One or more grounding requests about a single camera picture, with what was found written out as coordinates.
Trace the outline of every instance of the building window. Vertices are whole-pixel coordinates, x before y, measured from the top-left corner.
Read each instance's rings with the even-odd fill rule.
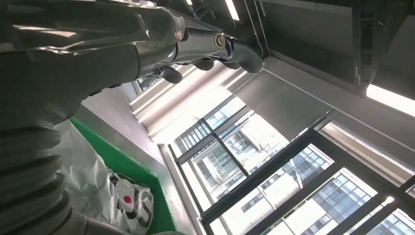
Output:
[[[229,180],[229,182],[226,183],[226,187],[230,188],[232,187],[236,182],[238,182],[240,179],[244,177],[243,173],[237,174],[233,179]]]
[[[331,220],[330,215],[325,214],[323,217],[321,217],[319,220],[317,220],[310,228],[308,228],[304,233],[301,235],[313,235],[318,230],[320,230],[324,225],[326,225]]]
[[[263,197],[264,195],[262,195],[262,193],[258,193],[251,201],[249,201],[247,204],[241,207],[241,210],[245,213],[247,210],[253,207],[257,202],[259,202]]]
[[[228,190],[225,190],[225,191],[223,191],[221,194],[219,194],[216,198],[219,200],[219,199],[221,199],[223,196],[225,196],[228,192],[229,192]]]
[[[212,129],[216,129],[222,123],[224,123],[228,118],[238,112],[245,106],[245,103],[241,99],[234,97],[216,113],[208,116],[206,122]]]
[[[415,221],[400,209],[395,210],[368,235],[415,235]]]
[[[212,229],[209,233],[327,234],[378,191],[384,193],[383,188],[398,198],[402,193],[395,190],[412,190],[383,181],[316,127],[308,128],[289,145],[290,141],[241,102],[231,96],[175,141],[183,147],[176,164],[192,190],[202,223]],[[232,197],[225,197],[230,191]],[[415,206],[408,198],[404,201]],[[367,226],[365,221],[385,205],[369,206],[371,212],[359,223],[337,227],[345,230],[341,234]],[[377,221],[379,225],[370,234],[412,234],[413,224],[393,215]],[[267,217],[267,225],[260,223]]]

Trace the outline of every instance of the window frame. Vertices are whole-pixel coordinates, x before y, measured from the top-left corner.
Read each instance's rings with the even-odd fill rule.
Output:
[[[207,136],[205,136],[202,140],[200,140],[189,150],[183,153],[179,158],[176,158],[171,146],[168,145],[168,148],[174,156],[178,169],[181,172],[181,175],[183,176],[184,182],[187,188],[189,189],[190,195],[192,196],[196,204],[196,207],[200,213],[201,223],[208,235],[214,234],[212,228],[210,227],[210,224],[213,221],[220,218],[223,213],[225,213],[228,209],[234,206],[242,198],[248,195],[248,193],[250,193],[252,190],[259,186],[265,185],[265,181],[269,177],[276,174],[278,169],[280,169],[287,162],[293,159],[297,154],[299,154],[302,150],[307,148],[310,144],[314,145],[317,149],[319,149],[321,152],[330,157],[334,161],[334,163],[332,163],[323,172],[321,172],[314,179],[308,182],[303,188],[297,191],[287,201],[282,203],[276,210],[274,210],[268,216],[262,219],[257,225],[255,225],[247,233],[245,233],[246,235],[258,235],[268,230],[270,226],[275,224],[280,219],[284,218],[285,215],[287,215],[291,210],[293,210],[300,203],[302,203],[306,198],[313,196],[319,189],[324,187],[331,179],[331,177],[334,176],[343,167],[349,170],[351,173],[353,173],[356,177],[364,181],[366,184],[371,186],[375,191],[377,191],[377,194],[374,195],[362,206],[360,206],[350,216],[344,219],[334,229],[332,229],[328,233],[329,235],[346,233],[355,224],[360,222],[365,216],[370,214],[376,207],[381,205],[388,196],[392,196],[394,198],[394,201],[384,206],[380,211],[378,211],[376,214],[370,217],[366,222],[361,224],[356,230],[352,232],[352,235],[364,234],[365,231],[370,231],[382,220],[388,217],[397,208],[400,208],[412,219],[415,218],[415,199],[407,193],[408,191],[412,190],[412,188],[415,185],[415,176],[412,176],[407,182],[398,187],[390,181],[388,181],[387,179],[385,179],[384,177],[382,177],[381,175],[379,175],[375,170],[364,165],[354,156],[344,151],[337,144],[333,143],[331,140],[320,134],[318,130],[321,129],[327,123],[329,123],[327,116],[331,112],[328,112],[323,117],[319,118],[304,133],[292,140],[287,146],[282,148],[274,156],[271,156],[269,161],[259,166],[257,170],[252,172],[252,174],[249,174],[246,171],[246,169],[242,166],[242,164],[237,160],[237,158],[232,154],[229,148],[223,143],[222,139],[226,135],[222,138],[220,138],[219,135],[225,130],[227,130],[229,127],[231,127],[249,111],[251,111],[251,109],[247,106],[244,106],[215,129],[212,129],[205,120],[206,117],[209,117],[212,114],[216,113],[234,97],[234,95],[231,95],[218,107],[213,109],[209,114],[207,114],[204,118],[200,120],[202,123],[206,125],[210,133],[208,133]],[[203,210],[200,206],[200,203],[198,202],[197,197],[195,196],[195,193],[193,192],[191,185],[189,184],[189,181],[186,178],[186,175],[183,172],[181,165],[187,162],[194,154],[196,154],[200,149],[202,149],[204,146],[206,146],[213,140],[216,140],[220,143],[220,145],[226,150],[227,154],[232,158],[232,160],[237,164],[239,169],[246,176],[246,178],[243,180],[243,182],[241,182],[238,185],[238,187],[230,190],[219,200],[213,203],[207,210]]]

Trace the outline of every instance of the white plastic bag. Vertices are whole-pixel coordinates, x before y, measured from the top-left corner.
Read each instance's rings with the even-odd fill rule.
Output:
[[[132,184],[105,167],[102,158],[68,120],[56,125],[62,140],[53,149],[62,156],[58,171],[66,177],[71,206],[133,235],[144,235],[153,219],[150,189]]]

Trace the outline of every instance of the robotic hand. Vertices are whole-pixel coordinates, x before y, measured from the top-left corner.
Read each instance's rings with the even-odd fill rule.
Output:
[[[248,72],[261,58],[221,33],[187,28],[162,7],[110,0],[0,3],[0,235],[125,234],[72,211],[56,174],[54,125],[81,101],[138,78],[182,75],[218,60]]]

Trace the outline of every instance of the ceiling light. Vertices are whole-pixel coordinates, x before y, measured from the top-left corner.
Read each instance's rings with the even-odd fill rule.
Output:
[[[234,20],[239,20],[238,13],[236,12],[235,5],[233,5],[232,0],[225,0],[226,5],[228,5],[229,12]]]
[[[415,100],[369,85],[366,96],[415,117]]]

